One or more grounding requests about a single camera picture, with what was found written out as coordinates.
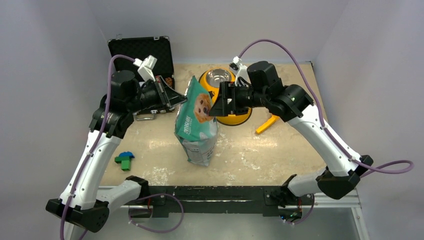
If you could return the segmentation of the yellow plastic scoop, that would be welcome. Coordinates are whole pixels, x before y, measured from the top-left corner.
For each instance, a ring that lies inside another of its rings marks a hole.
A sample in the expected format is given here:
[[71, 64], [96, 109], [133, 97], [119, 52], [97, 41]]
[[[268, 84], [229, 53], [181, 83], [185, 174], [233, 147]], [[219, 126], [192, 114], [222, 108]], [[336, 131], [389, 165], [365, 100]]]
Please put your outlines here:
[[263, 123], [261, 126], [259, 126], [255, 130], [255, 133], [257, 135], [262, 134], [264, 131], [266, 131], [267, 129], [269, 129], [274, 123], [276, 123], [279, 119], [280, 119], [279, 116], [276, 116], [276, 115], [273, 115], [272, 114], [271, 117], [265, 123]]

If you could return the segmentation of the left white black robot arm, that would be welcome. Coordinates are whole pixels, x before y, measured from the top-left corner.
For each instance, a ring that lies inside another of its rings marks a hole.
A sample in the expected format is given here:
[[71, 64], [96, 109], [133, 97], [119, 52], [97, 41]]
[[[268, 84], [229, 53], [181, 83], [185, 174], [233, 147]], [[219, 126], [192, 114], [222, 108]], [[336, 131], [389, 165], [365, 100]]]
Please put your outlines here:
[[133, 115], [186, 101], [187, 97], [168, 86], [161, 76], [147, 76], [140, 84], [129, 70], [109, 74], [106, 95], [93, 113], [78, 166], [62, 194], [47, 202], [46, 210], [62, 224], [96, 233], [121, 206], [132, 201], [142, 205], [152, 199], [148, 181], [133, 175], [104, 193], [98, 193], [98, 189], [113, 153], [134, 122]]

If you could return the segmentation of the green dog food bag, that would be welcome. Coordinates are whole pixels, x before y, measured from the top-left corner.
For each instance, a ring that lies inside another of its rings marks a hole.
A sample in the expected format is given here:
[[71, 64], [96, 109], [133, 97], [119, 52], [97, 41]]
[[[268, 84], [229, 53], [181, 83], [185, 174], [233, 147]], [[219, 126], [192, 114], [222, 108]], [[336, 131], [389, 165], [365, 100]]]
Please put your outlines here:
[[218, 137], [218, 123], [210, 116], [212, 99], [195, 76], [188, 82], [184, 102], [176, 116], [174, 135], [192, 164], [207, 167]]

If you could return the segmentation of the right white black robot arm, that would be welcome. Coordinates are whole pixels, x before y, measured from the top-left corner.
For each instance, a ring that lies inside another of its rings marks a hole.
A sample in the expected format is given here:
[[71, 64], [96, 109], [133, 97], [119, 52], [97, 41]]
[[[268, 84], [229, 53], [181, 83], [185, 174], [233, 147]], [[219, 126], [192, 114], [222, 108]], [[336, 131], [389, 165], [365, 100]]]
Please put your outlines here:
[[326, 121], [320, 122], [320, 110], [312, 97], [297, 84], [283, 85], [272, 63], [253, 63], [246, 73], [250, 80], [247, 87], [230, 81], [220, 83], [209, 115], [241, 115], [248, 108], [265, 107], [296, 129], [326, 163], [316, 173], [290, 176], [276, 197], [292, 204], [307, 194], [323, 193], [339, 200], [350, 193], [373, 159], [348, 147]]

